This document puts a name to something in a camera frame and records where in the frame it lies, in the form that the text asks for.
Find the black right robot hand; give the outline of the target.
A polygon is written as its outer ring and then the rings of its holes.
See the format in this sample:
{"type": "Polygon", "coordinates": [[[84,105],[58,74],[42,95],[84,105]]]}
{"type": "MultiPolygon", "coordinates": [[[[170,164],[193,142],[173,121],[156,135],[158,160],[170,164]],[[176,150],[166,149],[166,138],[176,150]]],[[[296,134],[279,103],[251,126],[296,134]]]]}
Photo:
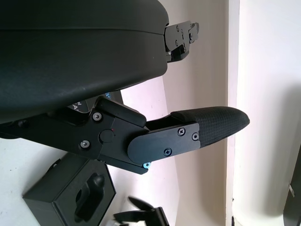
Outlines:
{"type": "Polygon", "coordinates": [[[128,200],[138,208],[138,210],[125,211],[114,214],[114,219],[121,225],[128,225],[126,222],[143,221],[146,226],[169,226],[162,207],[153,207],[146,201],[129,196],[128,200]]]}

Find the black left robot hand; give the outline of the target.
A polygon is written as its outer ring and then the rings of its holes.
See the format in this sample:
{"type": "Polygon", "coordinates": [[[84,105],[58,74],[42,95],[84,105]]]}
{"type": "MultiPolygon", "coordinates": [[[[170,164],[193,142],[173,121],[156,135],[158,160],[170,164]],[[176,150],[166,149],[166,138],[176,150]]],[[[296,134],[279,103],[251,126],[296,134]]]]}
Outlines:
{"type": "Polygon", "coordinates": [[[170,25],[157,0],[3,0],[0,136],[23,138],[137,174],[245,128],[226,106],[148,121],[104,97],[162,76],[199,25],[170,25]]]}

